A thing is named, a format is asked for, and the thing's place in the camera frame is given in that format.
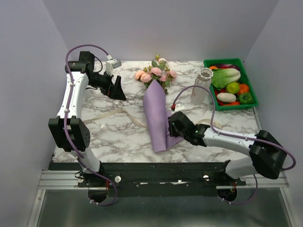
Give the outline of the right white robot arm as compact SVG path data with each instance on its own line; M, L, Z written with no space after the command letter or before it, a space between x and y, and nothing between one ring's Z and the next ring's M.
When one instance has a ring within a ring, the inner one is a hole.
M275 180L282 171L286 152L268 131L241 134L217 130L206 124L194 124L182 112L168 117L168 126L171 137L182 137L192 145L225 148L246 155L246 158L225 162L224 169L218 173L218 181L223 185L254 174Z

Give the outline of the beige ribbon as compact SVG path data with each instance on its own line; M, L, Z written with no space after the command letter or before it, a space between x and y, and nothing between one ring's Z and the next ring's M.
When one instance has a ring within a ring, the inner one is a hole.
M116 120L116 121L123 121L123 122L130 122L132 123L134 126L136 127L140 127L140 128L147 128L147 124L143 124L142 122L138 121L138 118L132 114L130 114L128 111L126 111L125 109L123 108L117 108L117 109L114 109L114 110L111 110L111 111L108 111L106 113L102 113L102 114L99 114L93 118L90 118L90 119L86 119L84 120L84 123L93 123L95 121L99 121L101 119L116 119L116 116L118 118L122 118L122 120ZM198 123L206 123L206 124L211 124L211 119L210 118L204 118L204 119L201 119L197 122L195 122L196 124ZM214 121L214 126L218 129L223 129L223 125L217 121Z

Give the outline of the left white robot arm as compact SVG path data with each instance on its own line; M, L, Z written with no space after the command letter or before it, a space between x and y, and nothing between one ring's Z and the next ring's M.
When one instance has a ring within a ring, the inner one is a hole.
M65 66L67 84L62 106L55 118L48 121L48 127L58 148L72 153L83 172L89 174L89 182L101 186L105 181L102 164L93 154L90 145L90 131L81 119L82 102L88 86L113 100L126 100L121 87L121 76L112 81L113 70L120 67L120 60L107 56L106 70L99 74L94 70L95 55L81 51L77 61Z

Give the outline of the purple wrapping paper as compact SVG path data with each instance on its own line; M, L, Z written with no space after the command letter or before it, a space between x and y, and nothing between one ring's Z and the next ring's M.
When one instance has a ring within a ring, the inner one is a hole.
M182 137L169 135L168 117L171 116L171 112L166 110L165 92L155 80L145 92L143 108L155 153L166 151L183 140Z

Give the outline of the pink artificial flower bouquet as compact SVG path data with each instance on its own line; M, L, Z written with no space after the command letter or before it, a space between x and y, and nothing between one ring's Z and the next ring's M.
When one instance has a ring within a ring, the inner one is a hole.
M159 83L165 94L172 82L177 78L177 73L169 67L169 62L165 58L155 55L155 60L151 61L148 67L144 67L134 75L135 80L142 82L148 88L153 81Z

